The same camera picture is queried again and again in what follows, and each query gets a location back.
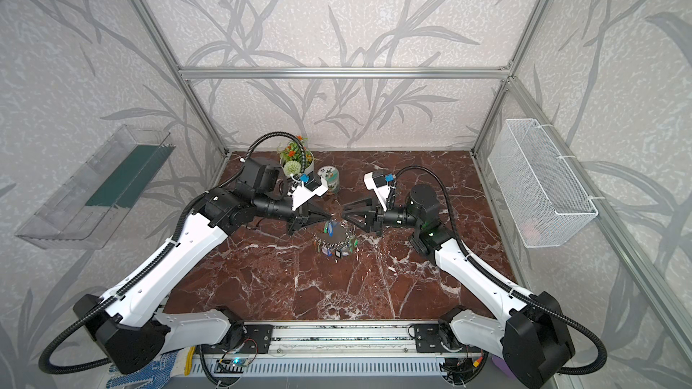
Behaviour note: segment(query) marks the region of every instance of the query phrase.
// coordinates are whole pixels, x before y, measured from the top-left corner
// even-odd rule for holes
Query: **green pom-pom flower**
[[[284,174],[286,177],[290,175],[298,175],[300,173],[300,162],[298,161],[287,161],[284,164]]]

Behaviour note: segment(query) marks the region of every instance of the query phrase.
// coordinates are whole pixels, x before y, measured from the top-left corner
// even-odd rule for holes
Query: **purple object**
[[[507,366],[507,362],[505,362],[505,359],[497,357],[496,355],[492,355],[491,359],[493,359],[493,363],[495,364],[495,366],[500,368],[502,372],[505,373],[510,379],[516,379],[514,373]]]

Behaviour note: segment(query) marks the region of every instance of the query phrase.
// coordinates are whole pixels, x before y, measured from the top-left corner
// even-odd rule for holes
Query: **wall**
[[[546,116],[687,309],[692,272],[691,0],[555,0],[519,71]],[[502,120],[524,117],[509,97]],[[563,246],[526,249],[506,209],[511,249],[534,291],[601,336],[610,357],[585,388],[689,388],[692,370],[595,223]],[[575,340],[577,364],[593,349]]]
[[[0,0],[0,387],[92,388],[103,368],[48,376],[40,351],[170,234],[221,153],[126,0]],[[14,232],[122,124],[168,129],[171,157],[107,245],[42,250]],[[79,331],[56,362],[102,357]]]
[[[147,0],[179,63],[231,67],[497,67],[508,63],[535,1]],[[443,148],[470,146],[473,139],[457,136],[480,128],[497,82],[213,80],[195,87],[229,146],[278,126],[325,147]],[[425,138],[431,122],[439,138]]]

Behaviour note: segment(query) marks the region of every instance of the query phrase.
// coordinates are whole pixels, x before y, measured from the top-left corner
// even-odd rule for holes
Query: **red marble tabletop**
[[[276,155],[258,152],[256,156]],[[339,220],[341,205],[371,193],[363,184],[365,173],[394,172],[410,164],[435,171],[449,189],[464,242],[514,280],[468,152],[315,152],[315,157],[317,167],[339,169],[338,194],[316,199]],[[224,176],[233,174],[238,165],[238,157],[232,157]],[[408,171],[399,180],[397,202],[418,183],[438,188],[426,173]],[[438,196],[442,221],[447,222],[441,191]],[[461,304],[490,316],[469,290],[409,246],[412,229],[387,229],[383,238],[359,231],[358,251],[335,259],[316,252],[313,234],[322,227],[312,226],[293,237],[285,234],[285,223],[272,220],[261,221],[256,229],[239,229],[180,281],[165,311],[200,312],[225,305],[248,321],[437,319]]]

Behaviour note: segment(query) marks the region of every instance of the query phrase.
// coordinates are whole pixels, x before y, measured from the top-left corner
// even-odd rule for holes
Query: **robotic arm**
[[[454,276],[485,304],[495,318],[455,307],[439,319],[442,344],[459,351],[474,345],[505,359],[515,376],[528,388],[540,388],[553,374],[588,374],[605,364],[607,353],[602,342],[584,326],[562,315],[557,300],[546,292],[534,295],[485,263],[459,239],[453,209],[439,178],[424,167],[413,166],[435,177],[443,188],[453,230],[439,219],[437,193],[427,184],[411,188],[404,206],[394,206],[396,179],[381,171],[365,175],[370,197],[344,205],[342,217],[365,232],[378,236],[384,227],[413,228],[411,246],[418,254]],[[567,325],[589,337],[599,351],[589,366],[564,367],[575,355]]]
[[[280,166],[269,160],[247,157],[234,190],[213,188],[188,204],[176,233],[137,269],[101,297],[87,294],[77,301],[74,312],[79,320],[44,350],[39,359],[41,370],[67,374],[112,361],[121,373],[129,374],[158,354],[192,345],[238,347],[245,336],[244,322],[229,309],[165,314],[157,308],[204,255],[255,217],[285,221],[289,235],[331,218],[307,201],[327,190],[323,178],[317,182],[312,174],[303,175],[291,187],[290,196],[275,196],[269,193],[279,171]],[[53,365],[51,354],[82,325],[107,359],[77,366]]]

